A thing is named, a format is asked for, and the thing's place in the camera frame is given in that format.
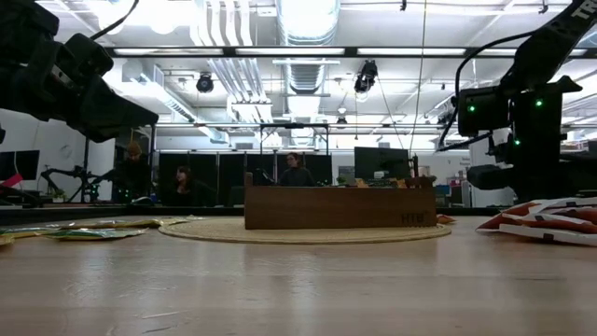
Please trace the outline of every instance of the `black monitor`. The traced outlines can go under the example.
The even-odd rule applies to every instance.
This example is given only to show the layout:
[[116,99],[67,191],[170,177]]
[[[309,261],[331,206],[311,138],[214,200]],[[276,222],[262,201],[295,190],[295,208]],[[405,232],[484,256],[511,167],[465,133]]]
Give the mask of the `black monitor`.
[[39,150],[23,150],[0,153],[0,181],[8,180],[17,173],[17,170],[15,170],[15,155],[17,155],[17,169],[23,180],[37,180]]
[[374,178],[375,172],[387,172],[386,178],[409,178],[409,151],[406,149],[355,147],[354,177],[370,179]]

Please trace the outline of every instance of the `round mat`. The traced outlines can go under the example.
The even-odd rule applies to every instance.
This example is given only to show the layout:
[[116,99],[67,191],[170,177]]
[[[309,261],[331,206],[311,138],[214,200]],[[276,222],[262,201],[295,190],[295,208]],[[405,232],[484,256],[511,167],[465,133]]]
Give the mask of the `round mat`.
[[206,241],[254,244],[364,244],[405,242],[450,234],[450,228],[376,228],[325,230],[245,230],[244,219],[213,218],[160,227],[177,237]]

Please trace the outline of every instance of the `woman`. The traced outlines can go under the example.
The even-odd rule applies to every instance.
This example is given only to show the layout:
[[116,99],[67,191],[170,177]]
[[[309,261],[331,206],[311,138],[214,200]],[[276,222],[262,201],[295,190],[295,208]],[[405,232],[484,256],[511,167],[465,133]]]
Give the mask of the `woman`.
[[168,204],[173,206],[214,206],[215,191],[193,178],[188,166],[176,171],[175,191]]
[[288,169],[280,177],[280,185],[285,187],[315,187],[311,172],[302,167],[302,160],[297,153],[288,153],[286,156]]

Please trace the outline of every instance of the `wire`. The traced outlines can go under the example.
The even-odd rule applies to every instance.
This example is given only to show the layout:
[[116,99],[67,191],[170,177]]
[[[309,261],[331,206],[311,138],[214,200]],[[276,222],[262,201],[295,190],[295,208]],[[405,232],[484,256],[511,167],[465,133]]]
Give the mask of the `wire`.
[[109,32],[113,31],[116,27],[120,26],[125,20],[127,20],[127,18],[129,17],[129,15],[131,15],[131,13],[134,11],[134,9],[137,8],[137,5],[139,5],[139,0],[134,0],[134,2],[132,3],[131,9],[125,16],[118,19],[116,22],[110,24],[109,26],[105,27],[101,31],[93,34],[92,36],[90,36],[90,39],[96,40],[96,39],[108,34]]
[[421,42],[421,63],[419,64],[419,85],[417,85],[417,105],[414,110],[414,122],[412,123],[412,134],[410,135],[409,158],[414,142],[414,131],[417,129],[417,119],[419,118],[419,103],[421,102],[421,85],[423,83],[423,60],[425,54],[425,35],[427,33],[427,0],[423,4],[423,38]]
[[[454,94],[455,94],[455,99],[456,102],[458,102],[458,96],[460,94],[460,74],[462,73],[463,69],[465,68],[465,65],[468,63],[468,61],[472,60],[475,56],[479,55],[482,51],[484,51],[487,48],[491,48],[493,46],[496,46],[498,44],[502,44],[502,43],[506,43],[506,42],[510,42],[510,41],[514,41],[520,38],[524,38],[524,37],[529,37],[531,36],[535,31],[531,31],[531,32],[526,32],[526,33],[522,33],[522,34],[518,34],[518,35],[512,35],[512,36],[508,36],[508,37],[504,37],[504,38],[500,38],[497,39],[493,42],[490,42],[482,47],[479,47],[477,49],[475,49],[475,51],[471,52],[468,56],[466,56],[466,58],[463,60],[462,63],[460,63],[460,65],[458,66],[458,69],[456,69],[456,81],[454,82]],[[448,134],[448,132],[450,131],[450,128],[452,126],[452,124],[456,121],[456,116],[458,115],[458,107],[456,107],[454,109],[453,114],[451,115],[450,121],[448,122],[448,125],[446,126],[446,128],[444,129],[444,132],[441,134],[441,136],[439,137],[439,142],[437,143],[438,149],[437,151],[446,151],[446,150],[450,150],[452,148],[455,147],[460,147],[457,145],[460,144],[454,144],[451,145],[449,147],[444,147],[444,140],[446,138],[446,135]],[[475,137],[471,140],[474,140],[472,142],[470,142],[471,140],[467,140],[465,141],[466,143],[473,144],[476,143],[482,139],[485,139],[487,136],[479,136],[479,137]]]
[[390,120],[392,121],[392,126],[394,127],[394,132],[396,132],[396,136],[398,137],[398,142],[400,142],[400,148],[404,149],[404,145],[402,145],[402,140],[400,140],[400,134],[398,133],[398,129],[396,128],[396,122],[394,121],[394,116],[392,116],[392,111],[390,111],[390,106],[388,105],[388,101],[387,101],[387,99],[385,99],[385,93],[383,92],[382,79],[380,78],[380,74],[377,75],[377,81],[380,83],[380,90],[382,90],[382,97],[383,97],[383,102],[385,103],[385,109],[388,111],[388,115],[390,116]]
[[[14,153],[15,153],[15,160],[14,160],[14,162],[13,162],[13,163],[14,163],[14,165],[15,165],[15,173],[17,173],[17,175],[20,175],[20,173],[19,173],[19,168],[17,168],[17,153],[18,153],[18,151],[15,151]],[[21,184],[21,181],[19,181],[19,188],[21,188],[21,191],[22,191],[22,184]]]

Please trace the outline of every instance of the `spotlight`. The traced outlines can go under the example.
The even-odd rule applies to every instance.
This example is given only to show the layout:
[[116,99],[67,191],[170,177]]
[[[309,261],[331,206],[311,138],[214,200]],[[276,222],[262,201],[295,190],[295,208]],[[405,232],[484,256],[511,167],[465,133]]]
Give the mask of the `spotlight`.
[[358,77],[356,78],[356,82],[354,83],[354,90],[356,93],[368,92],[375,84],[376,76],[377,65],[375,65],[375,61],[365,61],[365,65],[363,65],[361,68],[361,71],[358,73]]
[[214,89],[214,82],[212,81],[211,73],[201,73],[197,81],[197,91],[201,93],[209,93]]

